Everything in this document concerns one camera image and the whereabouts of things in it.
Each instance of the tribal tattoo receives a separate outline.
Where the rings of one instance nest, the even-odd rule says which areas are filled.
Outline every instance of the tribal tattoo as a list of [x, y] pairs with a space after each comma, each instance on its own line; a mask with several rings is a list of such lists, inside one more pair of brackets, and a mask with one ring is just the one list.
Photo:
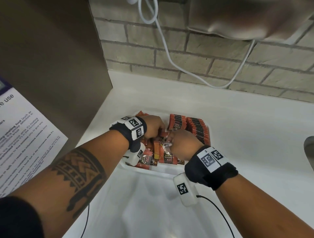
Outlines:
[[[63, 175], [64, 181], [70, 181], [70, 187], [75, 187], [67, 207], [68, 212], [76, 209], [73, 218], [81, 214], [107, 180], [104, 168], [95, 156], [80, 147], [63, 156], [51, 168], [57, 175]], [[80, 201], [84, 203], [76, 208]]]

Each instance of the coiled white cord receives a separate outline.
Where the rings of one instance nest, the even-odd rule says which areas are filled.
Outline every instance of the coiled white cord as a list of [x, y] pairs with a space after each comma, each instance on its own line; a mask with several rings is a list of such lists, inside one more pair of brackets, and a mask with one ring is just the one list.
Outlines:
[[[130, 4], [135, 4], [137, 0], [127, 0], [127, 1], [128, 1]], [[180, 71], [182, 71], [182, 72], [184, 72], [184, 73], [186, 73], [186, 74], [189, 74], [189, 75], [191, 75], [191, 76], [193, 76], [193, 77], [196, 77], [197, 79], [199, 79], [199, 80], [201, 80], [203, 83], [205, 83], [207, 86], [210, 86], [211, 88], [215, 88], [215, 89], [223, 89], [223, 88], [229, 86], [229, 85], [235, 80], [235, 78], [237, 77], [237, 75], [238, 75], [239, 72], [241, 71], [241, 69], [242, 69], [244, 63], [246, 62], [247, 58], [249, 57], [249, 54], [251, 53], [252, 48], [253, 48], [253, 46], [254, 46], [255, 40], [252, 40], [252, 41], [251, 41], [251, 44], [250, 44], [250, 46], [249, 46], [249, 48], [248, 48], [248, 50], [247, 50], [247, 53], [245, 54], [244, 59], [242, 60], [240, 66], [238, 67], [237, 71], [236, 71], [235, 74], [233, 75], [232, 79], [231, 79], [227, 84], [225, 84], [225, 85], [223, 85], [223, 86], [214, 86], [214, 85], [211, 85], [211, 84], [209, 84], [208, 82], [206, 82], [204, 79], [202, 79], [201, 77], [199, 77], [199, 76], [197, 76], [197, 75], [195, 75], [195, 74], [193, 74], [193, 73], [191, 73], [191, 72], [188, 72], [188, 71], [186, 71], [185, 69], [183, 69], [183, 68], [177, 66], [177, 65], [171, 60], [170, 55], [169, 55], [169, 51], [168, 51], [168, 47], [167, 47], [167, 44], [166, 44], [165, 37], [164, 37], [164, 35], [162, 34], [162, 30], [161, 30], [161, 28], [160, 28], [160, 25], [159, 25], [159, 22], [158, 22], [158, 19], [157, 19], [157, 16], [158, 16], [158, 2], [157, 2], [157, 0], [154, 0], [154, 1], [153, 1], [153, 2], [154, 2], [154, 6], [155, 6], [155, 11], [153, 10], [152, 6], [150, 5], [149, 0], [145, 0], [145, 2], [146, 2], [146, 4], [147, 4], [149, 10], [150, 10], [151, 13], [153, 14], [153, 18], [150, 19], [150, 20], [147, 20], [147, 19], [144, 18], [143, 13], [142, 13], [142, 0], [138, 0], [138, 12], [139, 12], [139, 15], [140, 15], [142, 21], [143, 21], [144, 23], [146, 23], [146, 24], [152, 24], [153, 22], [156, 23], [157, 29], [158, 29], [158, 31], [159, 31], [159, 33], [160, 33], [160, 36], [161, 36], [161, 38], [162, 38], [162, 42], [163, 42], [164, 47], [165, 47], [165, 50], [166, 50], [166, 54], [167, 54], [168, 60], [169, 60], [169, 62], [170, 62], [174, 67], [176, 67], [177, 69], [179, 69]]]

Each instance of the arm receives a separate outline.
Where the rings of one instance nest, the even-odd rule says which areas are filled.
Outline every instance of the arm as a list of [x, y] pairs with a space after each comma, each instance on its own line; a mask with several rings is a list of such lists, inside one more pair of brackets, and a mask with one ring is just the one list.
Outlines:
[[[164, 128], [157, 116], [142, 117], [146, 138]], [[104, 185], [129, 147], [118, 131], [103, 135], [75, 148], [45, 168], [10, 196], [19, 197], [37, 211], [45, 237], [62, 237]]]
[[[190, 160], [203, 144], [190, 132], [171, 133], [171, 152]], [[216, 194], [244, 238], [310, 238], [314, 230], [250, 181], [237, 175], [227, 179]]]

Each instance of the sleeve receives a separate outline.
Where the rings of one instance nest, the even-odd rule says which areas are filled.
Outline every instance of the sleeve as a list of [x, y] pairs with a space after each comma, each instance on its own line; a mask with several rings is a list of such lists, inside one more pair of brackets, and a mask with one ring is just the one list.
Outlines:
[[1, 238], [44, 238], [36, 210], [17, 197], [0, 198], [0, 234]]

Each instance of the person's left hand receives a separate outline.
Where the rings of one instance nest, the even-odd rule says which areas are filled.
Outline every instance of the person's left hand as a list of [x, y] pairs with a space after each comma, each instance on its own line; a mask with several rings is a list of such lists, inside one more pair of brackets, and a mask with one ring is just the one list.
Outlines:
[[144, 134], [144, 137], [146, 139], [158, 136], [159, 130], [165, 129], [165, 124], [162, 122], [162, 119], [158, 116], [148, 115], [141, 116], [141, 118], [146, 122], [147, 125], [147, 131]]

